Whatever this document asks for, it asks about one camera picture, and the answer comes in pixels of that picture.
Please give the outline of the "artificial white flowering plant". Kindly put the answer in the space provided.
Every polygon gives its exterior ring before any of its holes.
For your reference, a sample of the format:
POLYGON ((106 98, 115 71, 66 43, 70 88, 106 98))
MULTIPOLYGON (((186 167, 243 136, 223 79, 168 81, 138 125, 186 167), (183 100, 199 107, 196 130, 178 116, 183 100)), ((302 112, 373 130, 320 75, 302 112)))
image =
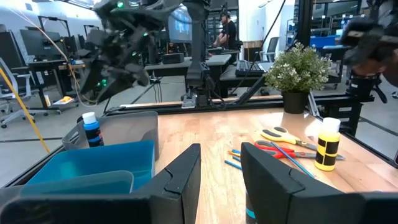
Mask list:
POLYGON ((296 43, 281 52, 265 73, 267 86, 281 92, 310 92, 322 90, 329 79, 332 61, 322 57, 316 48, 296 43))

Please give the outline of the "grey office chair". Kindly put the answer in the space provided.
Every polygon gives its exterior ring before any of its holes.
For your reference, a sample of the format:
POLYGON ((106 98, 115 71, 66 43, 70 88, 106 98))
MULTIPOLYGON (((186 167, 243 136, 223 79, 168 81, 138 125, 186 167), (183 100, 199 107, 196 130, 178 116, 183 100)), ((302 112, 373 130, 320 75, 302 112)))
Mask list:
POLYGON ((272 37, 266 51, 261 51, 260 59, 263 62, 274 62, 279 37, 272 37))

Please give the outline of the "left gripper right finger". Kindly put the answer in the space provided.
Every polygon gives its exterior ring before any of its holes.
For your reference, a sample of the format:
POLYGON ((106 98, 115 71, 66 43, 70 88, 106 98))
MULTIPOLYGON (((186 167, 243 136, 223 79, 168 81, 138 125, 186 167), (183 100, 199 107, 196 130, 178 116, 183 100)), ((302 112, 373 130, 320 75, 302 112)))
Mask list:
POLYGON ((340 224, 339 190, 241 144, 244 183, 258 224, 340 224))

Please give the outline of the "light grey desk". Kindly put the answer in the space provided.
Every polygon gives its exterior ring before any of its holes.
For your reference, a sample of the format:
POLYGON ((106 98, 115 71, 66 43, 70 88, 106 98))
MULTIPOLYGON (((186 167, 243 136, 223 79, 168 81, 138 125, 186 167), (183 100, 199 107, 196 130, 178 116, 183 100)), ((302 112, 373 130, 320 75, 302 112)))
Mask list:
MULTIPOLYGON (((213 67, 223 67, 225 66, 229 59, 230 54, 225 55, 213 55, 209 59, 206 59, 206 63, 210 68, 213 67)), ((187 70, 191 65, 191 57, 185 57, 184 62, 172 63, 172 64, 157 64, 157 65, 147 65, 145 69, 148 73, 153 73, 156 77, 172 77, 172 76, 186 76, 187 70)))

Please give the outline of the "grey translucent plastic bin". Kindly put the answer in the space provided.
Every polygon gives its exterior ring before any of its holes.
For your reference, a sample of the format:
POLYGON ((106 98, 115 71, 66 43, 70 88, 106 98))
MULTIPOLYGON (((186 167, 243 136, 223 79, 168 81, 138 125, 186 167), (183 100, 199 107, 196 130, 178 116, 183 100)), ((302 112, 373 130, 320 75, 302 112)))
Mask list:
MULTIPOLYGON (((153 140, 155 160, 159 159, 158 114, 155 111, 104 116, 97 120, 105 145, 153 140)), ((88 147, 82 121, 62 138, 62 144, 65 150, 88 147)))
POLYGON ((84 175, 67 180, 25 184, 0 189, 0 198, 16 195, 129 194, 134 176, 126 170, 84 175))

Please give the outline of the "blue plastic bin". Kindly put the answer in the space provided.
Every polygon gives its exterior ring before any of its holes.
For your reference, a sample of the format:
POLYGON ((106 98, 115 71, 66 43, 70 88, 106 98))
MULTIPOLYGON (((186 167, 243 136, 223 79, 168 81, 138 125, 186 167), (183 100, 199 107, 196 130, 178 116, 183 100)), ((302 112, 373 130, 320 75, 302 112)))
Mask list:
POLYGON ((84 175, 125 170, 136 190, 155 176, 154 141, 128 142, 56 154, 27 183, 39 184, 84 175))

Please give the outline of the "black framed desk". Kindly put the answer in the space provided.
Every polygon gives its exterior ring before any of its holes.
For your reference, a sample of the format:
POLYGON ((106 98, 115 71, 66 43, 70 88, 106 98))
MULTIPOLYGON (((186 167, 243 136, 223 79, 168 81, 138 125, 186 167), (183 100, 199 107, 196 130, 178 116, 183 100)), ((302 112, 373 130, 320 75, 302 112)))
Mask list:
POLYGON ((57 107, 57 104, 52 102, 52 105, 48 106, 45 100, 44 88, 47 86, 45 83, 46 75, 52 75, 55 77, 57 89, 62 97, 67 96, 67 84, 72 81, 65 82, 67 78, 70 78, 70 74, 67 73, 67 64, 65 60, 49 60, 41 62, 31 62, 26 67, 15 67, 11 68, 12 72, 16 72, 20 75, 30 75, 34 82, 34 88, 38 91, 40 102, 42 107, 30 108, 34 113, 43 112, 44 116, 48 116, 50 111, 61 114, 61 108, 57 107))

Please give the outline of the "dark grey desk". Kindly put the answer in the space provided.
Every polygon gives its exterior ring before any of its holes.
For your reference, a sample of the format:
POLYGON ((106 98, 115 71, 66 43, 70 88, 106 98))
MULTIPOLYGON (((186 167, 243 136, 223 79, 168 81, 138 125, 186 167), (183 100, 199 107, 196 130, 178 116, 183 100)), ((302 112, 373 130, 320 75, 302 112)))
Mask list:
MULTIPOLYGON (((229 93, 228 90, 230 88, 236 88, 241 80, 244 79, 243 76, 236 76, 236 66, 229 65, 226 70, 220 75, 220 96, 222 98, 227 98, 229 93)), ((239 86, 240 88, 251 88, 257 81, 260 79, 260 76, 252 76, 248 75, 243 83, 239 86)))

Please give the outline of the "yellow paint bottle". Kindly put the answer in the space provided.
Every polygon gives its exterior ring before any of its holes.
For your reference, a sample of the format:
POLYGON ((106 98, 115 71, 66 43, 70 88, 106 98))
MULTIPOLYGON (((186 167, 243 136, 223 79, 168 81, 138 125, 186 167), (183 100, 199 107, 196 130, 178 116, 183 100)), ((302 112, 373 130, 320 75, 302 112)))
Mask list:
POLYGON ((336 118, 324 118, 318 135, 315 167, 323 171, 333 171, 340 143, 340 124, 336 118))

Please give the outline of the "black computer monitor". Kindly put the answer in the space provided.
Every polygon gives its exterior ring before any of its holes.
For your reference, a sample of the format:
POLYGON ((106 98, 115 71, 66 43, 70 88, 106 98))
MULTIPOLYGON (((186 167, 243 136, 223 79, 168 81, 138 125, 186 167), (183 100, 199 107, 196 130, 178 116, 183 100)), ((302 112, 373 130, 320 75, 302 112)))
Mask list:
POLYGON ((9 68, 24 65, 19 46, 12 32, 0 32, 0 57, 9 68))
POLYGON ((20 30, 28 56, 36 60, 56 60, 63 56, 49 39, 39 30, 20 30))

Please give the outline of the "black aluminium table frame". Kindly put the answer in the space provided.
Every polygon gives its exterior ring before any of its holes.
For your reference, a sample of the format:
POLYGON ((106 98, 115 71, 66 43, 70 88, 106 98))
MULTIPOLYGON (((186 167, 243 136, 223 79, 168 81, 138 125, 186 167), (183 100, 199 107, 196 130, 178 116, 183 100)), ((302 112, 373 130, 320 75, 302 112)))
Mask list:
MULTIPOLYGON (((317 119, 323 119, 326 116, 331 116, 334 118, 349 118, 349 121, 343 122, 343 134, 355 142, 356 145, 361 146, 373 153, 375 156, 384 160, 390 166, 398 170, 398 147, 396 155, 393 159, 382 154, 380 150, 374 149, 368 146, 363 141, 355 138, 353 136, 354 130, 357 128, 359 121, 359 114, 362 104, 365 102, 370 102, 374 100, 373 96, 368 98, 358 98, 347 93, 328 93, 324 95, 317 95, 314 97, 315 104, 318 106, 323 106, 325 108, 324 112, 319 115, 315 115, 317 119)), ((226 110, 255 110, 263 108, 282 108, 283 102, 281 96, 252 96, 249 91, 245 92, 240 98, 225 99, 226 110)), ((194 114, 194 113, 207 113, 207 112, 217 112, 216 108, 208 107, 196 107, 194 109, 182 109, 181 102, 169 102, 169 103, 146 103, 146 104, 130 104, 121 105, 118 107, 111 108, 105 112, 105 116, 115 116, 119 114, 129 114, 138 113, 145 111, 155 111, 159 115, 170 115, 170 114, 194 114)), ((48 155, 44 156, 38 160, 35 164, 30 166, 24 172, 13 177, 8 183, 3 184, 3 187, 13 187, 17 185, 26 184, 55 154, 65 150, 64 146, 59 146, 50 152, 48 155)))

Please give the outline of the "yellow handled scissors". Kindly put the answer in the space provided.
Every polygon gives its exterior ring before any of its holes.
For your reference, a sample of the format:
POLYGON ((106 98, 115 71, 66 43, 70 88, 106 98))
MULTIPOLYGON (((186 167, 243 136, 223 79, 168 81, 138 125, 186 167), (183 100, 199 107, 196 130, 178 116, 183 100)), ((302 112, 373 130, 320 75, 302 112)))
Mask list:
POLYGON ((276 126, 271 129, 263 129, 261 131, 261 135, 269 140, 276 142, 286 142, 293 145, 299 145, 302 147, 306 147, 307 149, 311 149, 313 151, 317 150, 317 147, 308 142, 302 141, 298 137, 290 134, 285 128, 276 126))

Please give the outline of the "black plant pot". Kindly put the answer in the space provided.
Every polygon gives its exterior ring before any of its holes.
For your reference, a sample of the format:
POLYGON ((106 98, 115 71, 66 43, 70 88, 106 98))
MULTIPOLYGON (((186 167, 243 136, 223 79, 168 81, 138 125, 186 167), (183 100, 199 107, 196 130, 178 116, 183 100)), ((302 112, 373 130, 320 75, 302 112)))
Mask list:
POLYGON ((284 111, 290 114, 302 114, 308 101, 308 92, 282 92, 284 111))

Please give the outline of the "red handled scissors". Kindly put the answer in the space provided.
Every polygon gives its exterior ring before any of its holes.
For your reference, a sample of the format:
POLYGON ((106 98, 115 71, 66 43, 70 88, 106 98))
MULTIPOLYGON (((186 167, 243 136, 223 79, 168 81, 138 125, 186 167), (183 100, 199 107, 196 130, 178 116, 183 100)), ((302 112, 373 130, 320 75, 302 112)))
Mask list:
MULTIPOLYGON (((275 148, 271 142, 269 141, 263 141, 259 140, 254 143, 254 145, 265 151, 266 153, 272 155, 276 159, 281 159, 284 158, 285 156, 277 149, 275 148)), ((329 142, 329 143, 322 143, 321 146, 326 146, 326 153, 331 154, 332 152, 337 152, 338 151, 338 142, 329 142)), ((302 157, 302 158, 309 158, 309 159, 315 159, 316 154, 315 153, 308 153, 308 152, 295 152, 293 149, 281 147, 287 154, 289 154, 291 157, 296 158, 296 157, 302 157)))

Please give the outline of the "black rectangular box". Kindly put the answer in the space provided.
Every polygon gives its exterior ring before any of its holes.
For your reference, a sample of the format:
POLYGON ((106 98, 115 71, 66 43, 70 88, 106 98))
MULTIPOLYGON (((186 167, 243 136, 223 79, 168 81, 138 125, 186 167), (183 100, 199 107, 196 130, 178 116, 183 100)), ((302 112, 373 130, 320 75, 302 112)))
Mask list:
POLYGON ((183 53, 164 54, 161 56, 161 58, 162 58, 162 63, 164 65, 183 63, 185 61, 185 57, 184 57, 183 53))

